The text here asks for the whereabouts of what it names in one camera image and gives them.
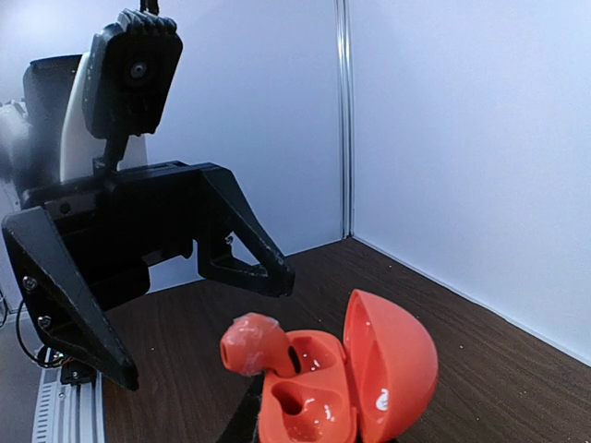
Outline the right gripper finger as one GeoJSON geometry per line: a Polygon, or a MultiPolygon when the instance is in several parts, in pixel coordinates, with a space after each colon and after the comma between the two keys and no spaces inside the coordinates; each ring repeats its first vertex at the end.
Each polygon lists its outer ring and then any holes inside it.
{"type": "Polygon", "coordinates": [[[264,375],[255,376],[217,443],[259,443],[264,375]]]}

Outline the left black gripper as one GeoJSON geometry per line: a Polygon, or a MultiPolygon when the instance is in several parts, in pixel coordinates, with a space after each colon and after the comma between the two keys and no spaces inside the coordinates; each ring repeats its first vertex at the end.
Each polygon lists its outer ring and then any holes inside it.
{"type": "Polygon", "coordinates": [[[138,369],[103,310],[145,294],[151,266],[196,254],[207,280],[265,296],[294,289],[295,271],[235,176],[214,163],[36,186],[22,203],[26,210],[3,219],[2,235],[29,313],[51,319],[35,325],[39,338],[125,389],[139,388],[138,369]],[[256,265],[234,257],[231,235],[256,265]]]}

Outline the orange round case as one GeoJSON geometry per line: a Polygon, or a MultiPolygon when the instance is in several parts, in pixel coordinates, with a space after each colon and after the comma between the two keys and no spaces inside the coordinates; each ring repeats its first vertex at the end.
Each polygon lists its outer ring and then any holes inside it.
{"type": "Polygon", "coordinates": [[[352,291],[343,337],[288,332],[301,371],[268,372],[262,391],[261,442],[389,442],[428,408],[439,377],[434,341],[397,304],[352,291]]]}

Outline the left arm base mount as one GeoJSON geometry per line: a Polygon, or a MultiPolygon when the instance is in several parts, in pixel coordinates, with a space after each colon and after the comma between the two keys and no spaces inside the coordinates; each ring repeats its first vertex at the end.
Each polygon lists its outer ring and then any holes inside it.
{"type": "Polygon", "coordinates": [[[35,357],[42,363],[42,367],[55,369],[62,385],[79,386],[86,383],[94,383],[97,379],[97,371],[79,360],[73,359],[46,345],[43,345],[35,357]]]}

